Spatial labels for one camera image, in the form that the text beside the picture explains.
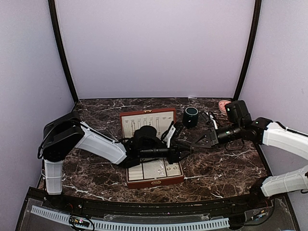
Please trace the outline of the red jewelry tray insert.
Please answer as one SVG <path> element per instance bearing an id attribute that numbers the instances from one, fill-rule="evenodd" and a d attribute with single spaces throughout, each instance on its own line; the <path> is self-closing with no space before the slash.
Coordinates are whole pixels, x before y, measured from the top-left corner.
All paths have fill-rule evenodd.
<path id="1" fill-rule="evenodd" d="M 127 169 L 128 181 L 156 180 L 182 175 L 181 164 L 169 164 L 166 158 L 145 159 L 139 165 Z"/>

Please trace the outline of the red wooden jewelry box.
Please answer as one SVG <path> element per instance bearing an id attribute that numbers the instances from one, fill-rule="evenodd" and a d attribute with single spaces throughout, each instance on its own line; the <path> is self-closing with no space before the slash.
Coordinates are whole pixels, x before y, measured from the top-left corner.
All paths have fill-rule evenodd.
<path id="1" fill-rule="evenodd" d="M 174 143 L 181 130 L 176 109 L 120 113 L 127 159 L 123 164 L 129 189 L 181 183 L 184 148 Z"/>

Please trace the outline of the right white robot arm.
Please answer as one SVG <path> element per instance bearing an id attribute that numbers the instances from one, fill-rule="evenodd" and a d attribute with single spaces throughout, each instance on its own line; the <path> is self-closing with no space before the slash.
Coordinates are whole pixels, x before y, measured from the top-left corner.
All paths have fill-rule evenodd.
<path id="1" fill-rule="evenodd" d="M 283 126 L 278 121 L 263 117 L 247 122 L 236 122 L 222 128 L 209 128 L 192 142 L 192 147 L 211 149 L 231 141 L 251 141 L 259 145 L 274 147 L 302 159 L 308 159 L 308 135 Z M 245 204 L 250 209 L 257 208 L 264 197 L 295 191 L 308 192 L 308 166 L 276 176 L 257 180 L 251 187 L 252 193 Z"/>

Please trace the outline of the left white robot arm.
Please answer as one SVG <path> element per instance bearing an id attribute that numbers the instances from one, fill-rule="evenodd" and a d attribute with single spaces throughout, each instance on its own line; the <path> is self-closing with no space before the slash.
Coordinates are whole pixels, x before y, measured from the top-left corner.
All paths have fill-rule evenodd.
<path id="1" fill-rule="evenodd" d="M 68 206 L 68 199 L 62 195 L 62 169 L 63 161 L 74 148 L 103 157 L 122 168 L 137 166 L 146 158 L 165 158 L 173 164 L 192 152 L 191 148 L 174 141 L 182 127 L 182 123 L 171 122 L 159 138 L 155 127 L 141 125 L 132 137 L 113 140 L 91 128 L 75 112 L 48 123 L 37 157 L 44 162 L 43 176 L 49 202 L 58 210 Z"/>

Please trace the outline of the dark green mug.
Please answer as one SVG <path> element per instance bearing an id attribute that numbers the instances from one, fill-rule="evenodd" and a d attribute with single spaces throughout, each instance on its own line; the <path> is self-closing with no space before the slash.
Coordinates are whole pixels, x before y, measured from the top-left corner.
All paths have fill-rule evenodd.
<path id="1" fill-rule="evenodd" d="M 184 127 L 190 129 L 197 126 L 199 111 L 195 107 L 187 107 L 182 117 Z"/>

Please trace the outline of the red white patterned bowl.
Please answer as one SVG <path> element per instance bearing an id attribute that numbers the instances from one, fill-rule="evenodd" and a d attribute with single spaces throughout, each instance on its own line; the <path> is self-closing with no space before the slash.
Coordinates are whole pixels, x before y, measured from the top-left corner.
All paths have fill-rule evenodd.
<path id="1" fill-rule="evenodd" d="M 229 104 L 229 103 L 230 103 L 230 101 L 228 101 L 228 100 L 221 100 L 221 101 L 218 102 L 219 110 L 220 110 L 220 112 L 221 112 L 223 115 L 227 115 L 225 105 L 227 105 L 227 104 Z"/>

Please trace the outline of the right black frame post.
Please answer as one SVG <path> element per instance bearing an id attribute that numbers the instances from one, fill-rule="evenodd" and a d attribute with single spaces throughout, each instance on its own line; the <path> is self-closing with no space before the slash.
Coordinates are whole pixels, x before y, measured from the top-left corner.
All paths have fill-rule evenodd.
<path id="1" fill-rule="evenodd" d="M 260 18 L 260 13 L 261 13 L 261 6 L 262 6 L 262 0 L 255 0 L 248 43 L 247 43 L 244 61 L 243 61 L 243 65 L 240 71 L 239 79 L 238 79 L 236 89 L 235 89 L 235 92 L 232 98 L 233 101 L 239 100 L 241 92 L 243 90 L 245 78 L 248 72 L 251 56 L 253 53 L 255 39 L 257 36 L 257 29 L 258 29 L 258 23 L 259 23 L 259 18 Z"/>

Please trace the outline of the black frame post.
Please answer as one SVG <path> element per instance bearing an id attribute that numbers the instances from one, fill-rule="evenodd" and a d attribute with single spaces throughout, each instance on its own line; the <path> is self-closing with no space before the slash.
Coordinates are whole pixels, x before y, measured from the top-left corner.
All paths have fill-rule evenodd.
<path id="1" fill-rule="evenodd" d="M 55 38 L 58 54 L 60 57 L 60 61 L 62 64 L 62 68 L 64 71 L 64 76 L 65 76 L 71 97 L 73 99 L 73 102 L 74 104 L 76 104 L 79 101 L 79 98 L 77 96 L 77 91 L 73 83 L 72 75 L 69 69 L 67 57 L 66 57 L 65 50 L 64 50 L 64 44 L 63 44 L 63 40 L 61 36 L 60 25 L 59 25 L 57 10 L 56 10 L 56 1 L 48 0 L 48 5 L 49 5 L 49 12 L 50 12 L 50 17 L 51 17 L 51 24 L 53 28 L 54 38 Z"/>
<path id="2" fill-rule="evenodd" d="M 255 0 L 248 43 L 247 43 L 244 61 L 243 61 L 243 65 L 240 71 L 239 79 L 238 79 L 236 89 L 235 89 L 235 92 L 232 98 L 233 101 L 239 100 L 241 92 L 243 90 L 245 78 L 248 72 L 251 56 L 253 53 L 255 39 L 257 36 L 257 29 L 258 29 L 258 23 L 259 23 L 259 18 L 260 18 L 260 13 L 261 13 L 261 6 L 262 6 L 262 0 Z"/>

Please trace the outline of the left black frame post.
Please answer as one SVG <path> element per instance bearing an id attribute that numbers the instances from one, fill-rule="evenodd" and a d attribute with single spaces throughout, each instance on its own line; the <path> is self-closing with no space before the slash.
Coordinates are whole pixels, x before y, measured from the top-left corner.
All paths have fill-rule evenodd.
<path id="1" fill-rule="evenodd" d="M 50 17 L 51 17 L 51 24 L 53 28 L 54 38 L 55 38 L 58 54 L 60 57 L 60 61 L 62 64 L 62 68 L 64 71 L 64 76 L 65 76 L 71 97 L 73 99 L 73 102 L 74 104 L 76 104 L 79 101 L 79 98 L 77 96 L 77 91 L 73 83 L 72 75 L 69 69 L 67 57 L 66 57 L 65 50 L 64 50 L 64 44 L 63 44 L 63 40 L 61 36 L 60 25 L 59 25 L 57 10 L 56 10 L 56 1 L 48 0 L 48 5 L 49 5 L 49 12 L 50 12 Z"/>

